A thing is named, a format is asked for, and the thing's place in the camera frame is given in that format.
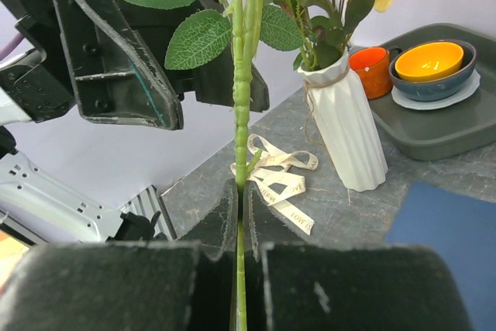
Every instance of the white plate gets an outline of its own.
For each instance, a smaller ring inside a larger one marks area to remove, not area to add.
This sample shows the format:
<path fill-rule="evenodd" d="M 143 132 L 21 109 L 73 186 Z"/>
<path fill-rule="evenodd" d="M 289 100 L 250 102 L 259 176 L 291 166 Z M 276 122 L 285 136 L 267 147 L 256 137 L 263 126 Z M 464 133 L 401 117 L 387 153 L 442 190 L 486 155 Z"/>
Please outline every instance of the white plate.
<path fill-rule="evenodd" d="M 458 102 L 466 100 L 475 93 L 475 91 L 479 88 L 480 85 L 481 85 L 481 75 L 477 72 L 477 70 L 474 70 L 470 78 L 468 78 L 467 81 L 463 83 L 462 89 L 460 89 L 453 96 L 446 97 L 439 101 L 431 101 L 431 102 L 415 101 L 406 97 L 405 94 L 399 91 L 396 87 L 393 87 L 393 90 L 391 91 L 391 96 L 393 97 L 394 102 L 407 109 L 437 110 L 437 109 L 447 108 L 448 106 L 455 105 Z"/>

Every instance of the metal bracket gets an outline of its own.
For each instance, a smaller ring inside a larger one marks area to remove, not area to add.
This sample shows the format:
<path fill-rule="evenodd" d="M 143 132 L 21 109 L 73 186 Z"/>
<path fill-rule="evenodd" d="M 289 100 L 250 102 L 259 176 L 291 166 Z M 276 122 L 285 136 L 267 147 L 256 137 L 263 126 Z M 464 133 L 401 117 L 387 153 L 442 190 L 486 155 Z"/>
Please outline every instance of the metal bracket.
<path fill-rule="evenodd" d="M 0 206 L 34 216 L 81 242 L 105 242 L 122 224 L 120 211 L 85 197 L 40 170 L 24 154 L 0 160 Z M 50 231 L 38 232 L 45 240 Z"/>

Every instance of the yellow bowl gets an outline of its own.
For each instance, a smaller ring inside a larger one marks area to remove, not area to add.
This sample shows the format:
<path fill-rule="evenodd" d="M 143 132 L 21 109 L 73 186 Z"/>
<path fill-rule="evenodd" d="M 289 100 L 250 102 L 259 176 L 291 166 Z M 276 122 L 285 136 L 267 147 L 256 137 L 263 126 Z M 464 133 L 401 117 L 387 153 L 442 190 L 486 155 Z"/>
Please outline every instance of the yellow bowl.
<path fill-rule="evenodd" d="M 394 68 L 404 81 L 434 81 L 456 73 L 462 59 L 463 48 L 458 44 L 433 42 L 404 52 Z"/>

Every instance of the white vase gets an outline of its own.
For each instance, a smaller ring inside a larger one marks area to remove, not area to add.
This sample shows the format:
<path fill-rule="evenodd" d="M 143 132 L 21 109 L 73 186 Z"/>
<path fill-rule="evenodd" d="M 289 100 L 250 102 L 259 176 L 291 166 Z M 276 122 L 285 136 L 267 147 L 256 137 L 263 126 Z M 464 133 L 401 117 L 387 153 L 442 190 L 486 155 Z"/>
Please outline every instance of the white vase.
<path fill-rule="evenodd" d="M 311 85 L 336 80 L 348 69 L 348 51 L 320 71 L 298 73 Z M 344 186 L 354 191 L 374 190 L 386 181 L 388 166 L 360 77 L 349 69 L 329 87 L 309 88 L 313 118 Z"/>

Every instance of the gray countertop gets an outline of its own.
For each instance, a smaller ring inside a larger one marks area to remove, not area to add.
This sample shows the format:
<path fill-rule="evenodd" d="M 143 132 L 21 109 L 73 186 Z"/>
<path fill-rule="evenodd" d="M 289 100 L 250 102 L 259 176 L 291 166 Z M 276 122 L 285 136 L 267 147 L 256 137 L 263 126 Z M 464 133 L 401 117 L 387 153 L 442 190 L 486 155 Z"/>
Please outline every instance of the gray countertop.
<path fill-rule="evenodd" d="M 419 162 L 400 153 L 383 133 L 380 135 L 389 166 L 386 182 L 374 191 L 349 193 L 326 150 L 307 141 L 304 131 L 307 115 L 300 90 L 253 125 L 250 132 L 288 153 L 307 150 L 319 159 L 315 171 L 294 167 L 290 170 L 305 176 L 307 191 L 290 198 L 290 202 L 315 220 L 311 236 L 299 234 L 309 243 L 338 246 L 379 243 L 415 181 L 496 202 L 494 144 L 450 159 Z M 317 139 L 312 124 L 309 134 Z M 229 165 L 233 160 L 233 143 L 230 143 L 164 195 L 177 236 L 184 235 L 212 208 L 224 181 L 232 177 Z"/>

